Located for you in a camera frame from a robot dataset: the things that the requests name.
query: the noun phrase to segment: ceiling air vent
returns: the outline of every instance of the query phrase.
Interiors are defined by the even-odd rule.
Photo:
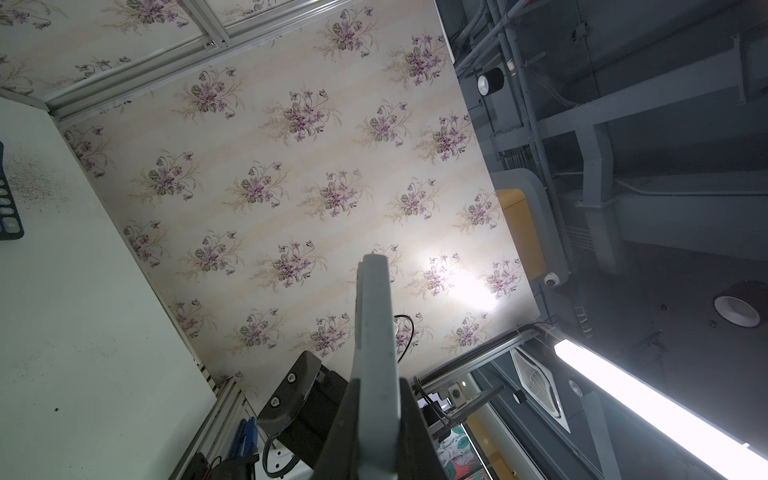
[[[565,419],[563,407],[558,397],[558,389],[554,386],[552,372],[540,362],[528,355],[523,349],[511,351],[512,361],[518,371],[518,377],[523,389],[568,433],[568,421]]]

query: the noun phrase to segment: white panel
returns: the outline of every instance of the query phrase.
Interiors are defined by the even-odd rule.
[[[215,401],[43,111],[0,99],[3,478],[165,480]]]

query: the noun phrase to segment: light fixture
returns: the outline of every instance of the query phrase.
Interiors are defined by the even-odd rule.
[[[754,328],[768,317],[768,285],[755,280],[735,283],[718,293],[712,306],[732,324]]]
[[[483,97],[504,87],[504,72],[500,68],[484,71],[478,77],[478,91]]]
[[[457,296],[464,303],[468,303],[485,311],[493,310],[497,300],[493,293],[489,292],[480,280],[472,278],[468,273],[457,273],[451,279],[451,294]]]
[[[562,340],[558,357],[728,480],[765,478],[762,458],[684,407],[583,346]]]

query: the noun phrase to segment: gray ceiling beam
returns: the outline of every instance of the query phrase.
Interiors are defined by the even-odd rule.
[[[735,48],[642,81],[587,104],[538,122],[542,138],[601,124],[741,85],[741,63]],[[528,132],[510,131],[495,138],[502,149],[529,144]]]

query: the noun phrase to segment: ventilation grille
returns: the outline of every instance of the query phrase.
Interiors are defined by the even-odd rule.
[[[536,164],[533,161],[533,153],[531,152],[530,145],[523,145],[522,147],[511,148],[498,153],[498,159],[502,161],[504,170],[512,170],[513,168],[528,168],[530,171],[538,175],[536,171]]]
[[[554,399],[552,385],[541,368],[518,350],[512,351],[512,360],[515,362],[515,368],[518,370],[518,376],[525,390],[547,410],[549,415],[559,418],[561,412]]]
[[[590,250],[594,252],[592,235],[589,233],[589,230],[571,225],[566,225],[565,230],[568,232],[568,240],[571,241],[571,246],[574,250]]]

